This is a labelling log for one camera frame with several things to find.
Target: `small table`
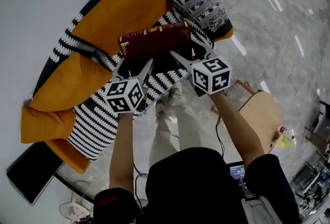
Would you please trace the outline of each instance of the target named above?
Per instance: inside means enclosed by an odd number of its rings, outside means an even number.
[[[330,119],[329,117],[330,106],[320,101],[320,112],[317,117],[317,124],[315,128],[305,127],[307,131],[310,132],[310,135],[306,136],[306,138],[314,144],[320,154],[322,154],[329,162],[330,154],[329,154],[329,145],[330,145]]]
[[[264,152],[269,153],[274,134],[283,124],[272,95],[265,91],[254,94],[239,112],[258,135]]]

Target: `leg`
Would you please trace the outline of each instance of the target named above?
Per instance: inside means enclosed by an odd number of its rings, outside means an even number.
[[[203,129],[200,119],[194,111],[185,104],[180,84],[175,88],[171,105],[177,118],[180,150],[201,147],[201,135],[205,135],[207,132]]]
[[[175,154],[177,150],[174,148],[170,141],[171,132],[165,122],[165,115],[161,115],[158,118],[158,126],[156,129],[156,135],[151,147],[149,156],[149,166],[165,159],[166,157]]]

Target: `white wall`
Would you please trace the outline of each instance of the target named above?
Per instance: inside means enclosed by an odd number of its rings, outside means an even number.
[[[31,97],[58,37],[88,0],[0,0],[0,222],[60,223],[70,191],[54,180],[32,208],[9,184],[6,168],[20,144],[22,102]]]

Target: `orange pillow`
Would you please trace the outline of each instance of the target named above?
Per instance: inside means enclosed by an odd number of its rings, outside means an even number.
[[[60,157],[63,162],[67,163],[72,169],[80,174],[84,174],[91,163],[77,149],[75,149],[69,141],[63,139],[50,140],[45,142],[46,145]]]
[[[30,107],[63,111],[87,100],[112,78],[112,73],[78,54],[72,54],[51,74],[34,95]]]
[[[22,108],[21,143],[35,143],[52,139],[67,139],[76,121],[74,109],[58,112],[41,112]]]
[[[214,42],[218,42],[220,40],[231,38],[234,35],[234,28],[231,28],[228,33],[226,33],[224,36],[219,37],[214,40]]]
[[[72,34],[113,56],[119,36],[152,27],[167,9],[166,0],[101,0]]]

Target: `marble floor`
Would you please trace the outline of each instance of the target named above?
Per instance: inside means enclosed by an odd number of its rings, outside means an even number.
[[[325,50],[330,49],[330,9],[328,0],[219,0],[227,9],[235,36],[216,43],[215,51],[223,55],[233,67],[233,80],[248,81],[255,90],[269,90],[283,114],[288,128],[294,131],[296,149],[282,150],[277,155],[288,180],[298,172],[314,152],[313,145],[305,139],[304,126],[310,122],[317,109],[319,91],[324,91],[321,62]],[[210,112],[208,97],[196,98],[189,84],[183,82],[189,105],[197,112],[205,127],[213,132],[203,137],[205,147],[220,151],[215,133],[217,116]],[[228,96],[237,108],[249,98],[249,94],[233,85]],[[148,172],[149,152],[156,129],[155,110],[134,122],[134,159],[141,172]],[[177,134],[175,117],[169,126]],[[240,161],[223,124],[219,135],[225,145],[225,161]],[[173,137],[173,144],[178,142]],[[90,196],[106,189],[113,145],[93,162],[84,175],[64,165],[59,174],[69,182],[91,182]],[[145,198],[145,180],[138,180],[138,196]]]

